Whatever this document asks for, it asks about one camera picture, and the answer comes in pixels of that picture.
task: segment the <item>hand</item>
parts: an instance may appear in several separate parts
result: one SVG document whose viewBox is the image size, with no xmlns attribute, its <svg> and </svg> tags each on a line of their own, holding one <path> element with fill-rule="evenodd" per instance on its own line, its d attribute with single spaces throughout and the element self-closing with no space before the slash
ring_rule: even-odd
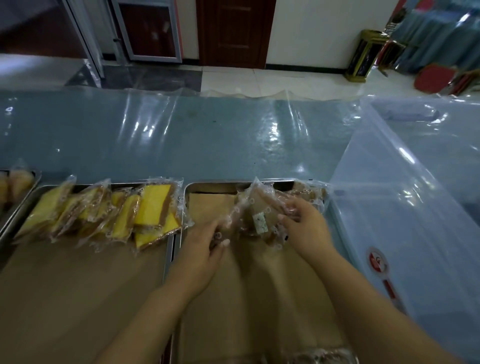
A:
<svg viewBox="0 0 480 364">
<path fill-rule="evenodd" d="M 188 302 L 208 286 L 220 265 L 225 247 L 230 244 L 230 240 L 224 240 L 210 251 L 217 226 L 216 220 L 188 230 L 179 255 L 170 267 L 165 285 L 180 290 Z"/>
<path fill-rule="evenodd" d="M 298 210 L 300 221 L 295 222 L 285 215 L 278 215 L 278 219 L 288 231 L 288 243 L 308 264 L 313 265 L 336 251 L 327 222 L 315 207 L 297 197 L 292 198 L 287 205 Z"/>
</svg>

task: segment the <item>left hand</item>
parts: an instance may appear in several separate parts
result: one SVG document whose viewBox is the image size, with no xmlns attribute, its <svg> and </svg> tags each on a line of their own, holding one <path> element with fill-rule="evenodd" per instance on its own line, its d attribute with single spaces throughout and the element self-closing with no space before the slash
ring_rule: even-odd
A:
<svg viewBox="0 0 480 364">
<path fill-rule="evenodd" d="M 225 247 L 230 244 L 230 240 L 224 240 L 210 251 L 217 226 L 218 220 L 215 220 L 189 230 L 178 257 L 170 267 L 165 285 L 182 292 L 187 301 L 207 288 L 220 265 Z"/>
</svg>

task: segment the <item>forearm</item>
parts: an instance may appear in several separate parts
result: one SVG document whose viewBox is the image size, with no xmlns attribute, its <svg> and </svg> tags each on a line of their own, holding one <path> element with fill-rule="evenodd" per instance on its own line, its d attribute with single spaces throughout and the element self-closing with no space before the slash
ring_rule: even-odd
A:
<svg viewBox="0 0 480 364">
<path fill-rule="evenodd" d="M 360 362 L 456 362 L 334 249 L 311 265 L 324 283 Z"/>
<path fill-rule="evenodd" d="M 96 364 L 158 362 L 188 300 L 182 291 L 168 284 L 153 291 Z"/>
</svg>

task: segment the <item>stainless steel tray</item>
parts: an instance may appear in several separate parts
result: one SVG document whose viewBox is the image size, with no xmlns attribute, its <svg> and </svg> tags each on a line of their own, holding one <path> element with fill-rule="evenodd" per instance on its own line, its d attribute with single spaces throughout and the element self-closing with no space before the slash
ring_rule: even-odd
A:
<svg viewBox="0 0 480 364">
<path fill-rule="evenodd" d="M 264 183 L 273 183 L 274 187 L 280 191 L 289 191 L 293 187 L 293 179 L 267 179 L 262 180 Z M 246 189 L 250 186 L 252 181 L 202 181 L 194 182 L 185 186 L 183 196 L 185 198 L 185 205 L 188 208 L 189 194 L 236 194 L 238 190 Z M 177 234 L 172 242 L 172 246 L 167 248 L 167 254 L 169 250 L 172 251 L 172 261 L 175 258 L 175 255 L 178 254 L 181 243 L 185 238 L 186 234 L 180 233 Z M 166 263 L 165 267 L 165 276 L 168 274 L 169 263 Z M 170 341 L 165 349 L 164 357 L 162 363 L 171 363 L 177 364 L 179 362 L 179 339 L 180 339 L 180 323 L 178 324 L 176 330 L 172 334 Z M 252 358 L 252 362 L 259 362 L 257 359 Z M 225 363 L 235 364 L 235 363 L 246 363 L 245 358 L 236 360 L 235 358 L 226 359 Z"/>
<path fill-rule="evenodd" d="M 124 187 L 139 187 L 146 183 L 147 180 L 139 180 L 132 183 L 112 183 L 112 189 L 124 188 Z M 6 261 L 10 258 L 15 250 L 15 245 L 11 244 L 11 241 L 17 231 L 21 228 L 23 222 L 26 220 L 30 212 L 33 210 L 41 195 L 45 192 L 59 186 L 58 184 L 42 184 L 31 191 L 18 206 L 16 207 L 15 214 L 9 219 L 9 223 L 5 226 L 0 233 L 0 271 L 3 268 Z M 73 192 L 80 192 L 84 188 L 90 186 L 89 184 L 77 184 L 73 188 Z M 164 277 L 165 272 L 169 266 L 169 262 L 172 260 L 172 250 L 174 235 L 170 235 L 167 240 L 167 256 L 165 259 Z"/>
<path fill-rule="evenodd" d="M 20 199 L 19 202 L 16 204 L 13 204 L 7 212 L 1 217 L 0 219 L 0 236 L 2 235 L 3 231 L 5 228 L 10 224 L 11 220 L 15 216 L 15 214 L 18 212 L 22 204 L 25 202 L 27 197 L 31 194 L 31 192 L 37 187 L 38 183 L 40 182 L 40 179 L 42 178 L 42 172 L 39 170 L 32 170 L 33 176 L 35 177 L 35 180 L 33 182 L 33 186 L 28 190 L 24 192 L 24 195 Z"/>
</svg>

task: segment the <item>brown parchment paper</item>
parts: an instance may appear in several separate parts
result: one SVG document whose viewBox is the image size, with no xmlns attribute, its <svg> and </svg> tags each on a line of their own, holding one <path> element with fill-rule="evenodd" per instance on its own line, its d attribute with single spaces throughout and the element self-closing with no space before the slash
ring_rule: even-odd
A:
<svg viewBox="0 0 480 364">
<path fill-rule="evenodd" d="M 91 363 L 161 284 L 165 244 L 137 257 L 76 244 L 20 245 L 0 273 L 2 363 Z"/>
<path fill-rule="evenodd" d="M 233 195 L 190 194 L 197 223 L 228 213 Z M 222 362 L 344 346 L 330 299 L 314 271 L 288 246 L 258 239 L 232 242 L 209 287 L 180 324 L 181 363 Z"/>
</svg>

